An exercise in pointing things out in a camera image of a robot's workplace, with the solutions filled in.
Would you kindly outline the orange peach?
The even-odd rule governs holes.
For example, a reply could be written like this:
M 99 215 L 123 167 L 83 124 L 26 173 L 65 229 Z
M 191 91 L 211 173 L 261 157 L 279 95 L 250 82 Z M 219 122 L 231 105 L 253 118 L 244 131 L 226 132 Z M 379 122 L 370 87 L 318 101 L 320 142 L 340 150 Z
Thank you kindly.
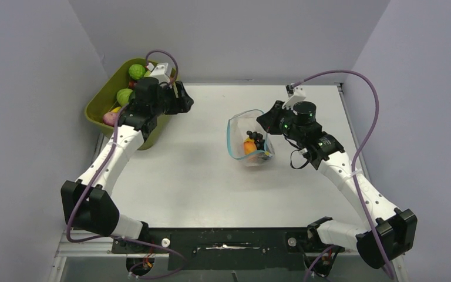
M 253 140 L 246 140 L 243 143 L 244 146 L 244 154 L 249 155 L 258 150 L 257 143 Z

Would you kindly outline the clear zip top bag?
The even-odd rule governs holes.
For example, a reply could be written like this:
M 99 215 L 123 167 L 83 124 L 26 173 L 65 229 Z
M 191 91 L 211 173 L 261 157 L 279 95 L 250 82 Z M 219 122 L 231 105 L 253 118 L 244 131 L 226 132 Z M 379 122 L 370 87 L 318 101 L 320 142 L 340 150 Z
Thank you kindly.
M 247 110 L 228 120 L 228 154 L 244 166 L 261 166 L 275 155 L 267 132 L 257 122 L 263 114 L 259 109 Z

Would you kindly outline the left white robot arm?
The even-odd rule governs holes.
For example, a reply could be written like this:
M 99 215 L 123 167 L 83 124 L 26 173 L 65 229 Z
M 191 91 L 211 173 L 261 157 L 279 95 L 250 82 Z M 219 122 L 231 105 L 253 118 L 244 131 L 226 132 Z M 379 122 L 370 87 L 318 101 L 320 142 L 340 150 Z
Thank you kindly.
M 89 231 L 94 238 L 148 241 L 149 225 L 121 214 L 111 194 L 130 158 L 156 129 L 158 118 L 187 113 L 193 103 L 179 80 L 170 83 L 146 77 L 137 82 L 129 103 L 116 113 L 106 146 L 77 180 L 62 185 L 67 227 Z

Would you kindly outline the green bumpy fruit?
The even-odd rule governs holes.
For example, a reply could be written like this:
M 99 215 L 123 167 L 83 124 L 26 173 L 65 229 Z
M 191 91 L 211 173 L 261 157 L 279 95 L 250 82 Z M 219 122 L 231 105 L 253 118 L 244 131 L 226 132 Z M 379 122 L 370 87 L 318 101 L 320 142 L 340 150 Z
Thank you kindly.
M 128 69 L 128 74 L 133 80 L 141 79 L 145 75 L 145 73 L 146 68 L 141 64 L 132 64 Z

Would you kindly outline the dark grape bunch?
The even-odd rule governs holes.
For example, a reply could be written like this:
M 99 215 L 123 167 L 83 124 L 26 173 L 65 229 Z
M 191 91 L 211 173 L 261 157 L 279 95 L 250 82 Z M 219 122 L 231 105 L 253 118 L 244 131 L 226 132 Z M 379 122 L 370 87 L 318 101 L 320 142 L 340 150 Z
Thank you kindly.
M 246 134 L 247 137 L 252 138 L 257 143 L 258 150 L 265 150 L 265 139 L 261 133 L 252 132 L 249 130 L 246 132 Z

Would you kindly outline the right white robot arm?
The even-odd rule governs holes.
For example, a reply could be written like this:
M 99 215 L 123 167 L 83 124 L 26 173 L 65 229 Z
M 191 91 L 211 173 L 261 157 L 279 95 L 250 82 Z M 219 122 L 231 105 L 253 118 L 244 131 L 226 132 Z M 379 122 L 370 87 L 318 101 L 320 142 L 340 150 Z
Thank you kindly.
M 359 214 L 360 226 L 323 217 L 308 225 L 307 243 L 320 251 L 327 245 L 356 250 L 374 269 L 385 266 L 413 247 L 418 219 L 410 209 L 401 210 L 386 199 L 358 170 L 352 169 L 344 147 L 323 131 L 316 121 L 315 104 L 298 102 L 285 109 L 278 100 L 256 118 L 271 135 L 293 141 L 297 151 L 314 169 L 329 179 Z

